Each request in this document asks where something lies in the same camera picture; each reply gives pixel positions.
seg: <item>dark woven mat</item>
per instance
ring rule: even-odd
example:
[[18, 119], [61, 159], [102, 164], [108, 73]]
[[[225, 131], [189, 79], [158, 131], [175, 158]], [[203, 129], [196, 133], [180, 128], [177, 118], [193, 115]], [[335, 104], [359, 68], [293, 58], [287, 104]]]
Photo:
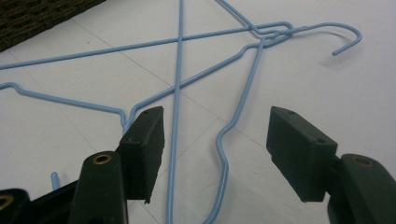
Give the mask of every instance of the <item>dark woven mat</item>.
[[0, 52], [106, 0], [0, 0]]

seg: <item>tile floor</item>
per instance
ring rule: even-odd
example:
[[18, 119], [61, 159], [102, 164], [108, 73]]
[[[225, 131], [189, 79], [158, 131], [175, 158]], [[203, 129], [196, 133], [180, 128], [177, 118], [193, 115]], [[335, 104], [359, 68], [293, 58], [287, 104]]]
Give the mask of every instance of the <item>tile floor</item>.
[[[265, 148], [272, 105], [294, 110], [338, 144], [337, 155], [358, 153], [381, 161], [396, 176], [396, 3], [391, 0], [229, 1], [254, 23], [294, 26], [339, 21], [360, 29], [363, 40], [337, 57], [331, 52], [354, 36], [336, 28], [295, 35], [262, 54], [246, 107], [223, 144], [229, 182], [216, 223], [329, 223], [325, 203], [301, 203]], [[24, 62], [177, 36], [178, 1], [107, 0], [75, 18], [0, 53], [0, 64]], [[216, 1], [185, 1], [184, 35], [240, 27]], [[186, 41], [182, 79], [257, 42], [242, 33]], [[0, 70], [0, 83], [126, 112], [174, 85], [177, 45], [126, 50], [82, 59]], [[215, 138], [231, 119], [255, 50], [181, 91], [175, 223], [200, 223], [219, 183]], [[113, 150], [120, 118], [0, 91], [0, 189], [27, 189], [32, 199], [78, 178], [89, 155]], [[163, 165], [151, 204], [129, 202], [130, 223], [164, 223], [173, 96], [162, 105]]]

